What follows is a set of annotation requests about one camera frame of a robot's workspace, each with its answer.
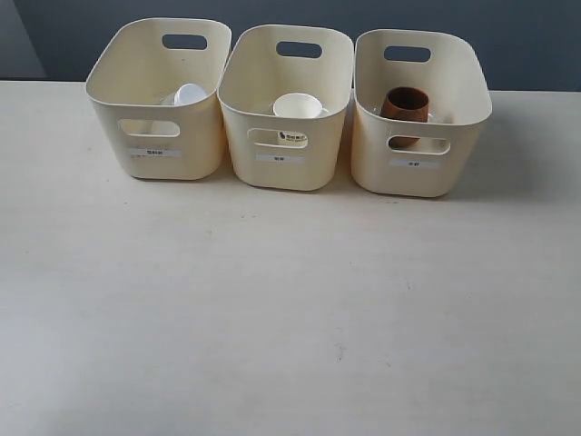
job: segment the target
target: cream plastic bin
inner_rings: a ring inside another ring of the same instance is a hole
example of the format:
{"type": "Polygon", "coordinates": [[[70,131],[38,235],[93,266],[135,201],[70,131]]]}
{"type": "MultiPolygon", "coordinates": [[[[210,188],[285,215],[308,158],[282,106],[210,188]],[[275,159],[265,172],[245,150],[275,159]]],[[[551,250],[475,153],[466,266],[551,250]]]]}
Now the cream plastic bin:
{"type": "Polygon", "coordinates": [[[86,92],[129,175],[194,180],[218,168],[225,134],[216,88],[230,43],[231,31],[221,23],[150,18],[126,25],[107,45],[87,78],[86,92]],[[166,48],[166,35],[197,37],[206,46],[166,48]],[[188,83],[201,86],[207,97],[167,105],[188,83]]]}
{"type": "Polygon", "coordinates": [[[420,197],[436,197],[452,189],[492,113],[487,83],[467,42],[452,35],[407,30],[374,30],[359,37],[355,104],[351,154],[355,181],[375,193],[420,197]],[[394,60],[388,47],[422,48],[428,60],[394,60]],[[427,123],[379,116],[386,93],[399,86],[428,95],[427,123]],[[389,146],[394,136],[420,139],[396,149],[389,146]]]}
{"type": "Polygon", "coordinates": [[[218,90],[236,175],[251,185],[298,191],[327,184],[335,171],[352,70],[353,43],[341,32],[291,25],[246,31],[218,90]],[[318,53],[309,51],[313,48],[318,53]],[[274,116],[275,100],[290,93],[314,96],[323,112],[313,119],[274,116]],[[281,144],[282,133],[303,134],[307,141],[281,144]]]}

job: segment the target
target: brown cup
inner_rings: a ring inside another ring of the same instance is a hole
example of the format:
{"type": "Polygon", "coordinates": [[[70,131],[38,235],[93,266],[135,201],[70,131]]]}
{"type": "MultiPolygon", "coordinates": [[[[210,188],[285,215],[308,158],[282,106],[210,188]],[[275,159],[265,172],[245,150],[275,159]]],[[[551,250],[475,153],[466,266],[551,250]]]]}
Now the brown cup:
{"type": "MultiPolygon", "coordinates": [[[[393,88],[385,97],[381,107],[381,116],[391,120],[415,121],[425,123],[428,120],[429,98],[417,88],[401,86],[393,88]]],[[[396,136],[389,141],[393,147],[409,147],[418,138],[396,136]]]]}

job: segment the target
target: table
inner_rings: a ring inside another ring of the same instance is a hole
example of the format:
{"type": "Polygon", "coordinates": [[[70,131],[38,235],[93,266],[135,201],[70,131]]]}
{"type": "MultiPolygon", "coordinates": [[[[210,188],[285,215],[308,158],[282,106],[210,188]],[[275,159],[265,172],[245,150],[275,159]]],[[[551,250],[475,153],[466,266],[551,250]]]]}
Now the table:
{"type": "Polygon", "coordinates": [[[581,94],[493,92],[458,187],[123,173],[82,84],[0,83],[0,434],[581,431],[581,94]]]}

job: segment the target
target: label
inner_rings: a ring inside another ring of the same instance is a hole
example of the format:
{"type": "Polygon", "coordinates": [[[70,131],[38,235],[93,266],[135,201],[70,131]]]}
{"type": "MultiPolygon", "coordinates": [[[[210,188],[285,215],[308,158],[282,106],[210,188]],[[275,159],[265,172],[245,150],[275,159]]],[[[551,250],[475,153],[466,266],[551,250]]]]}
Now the label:
{"type": "Polygon", "coordinates": [[[301,164],[305,158],[302,156],[274,156],[271,154],[257,154],[256,160],[259,162],[276,162],[278,164],[301,164]]]}
{"type": "Polygon", "coordinates": [[[182,157],[179,150],[157,150],[155,148],[130,148],[131,156],[150,156],[150,157],[182,157]]]}
{"type": "Polygon", "coordinates": [[[437,170],[439,168],[439,162],[420,161],[419,159],[391,159],[389,165],[407,166],[408,168],[427,168],[430,170],[437,170]]]}

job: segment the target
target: gray wall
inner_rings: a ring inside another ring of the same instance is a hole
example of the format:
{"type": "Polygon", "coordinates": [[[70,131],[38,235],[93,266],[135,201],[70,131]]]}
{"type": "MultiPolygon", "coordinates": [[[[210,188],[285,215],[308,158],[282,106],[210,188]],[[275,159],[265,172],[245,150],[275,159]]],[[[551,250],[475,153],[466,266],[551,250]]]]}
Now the gray wall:
{"type": "Polygon", "coordinates": [[[15,0],[49,77],[83,80],[122,25],[148,16],[452,33],[477,51],[492,89],[581,88],[580,0],[15,0]]]}
{"type": "Polygon", "coordinates": [[[0,77],[44,77],[13,0],[0,0],[0,77]]]}

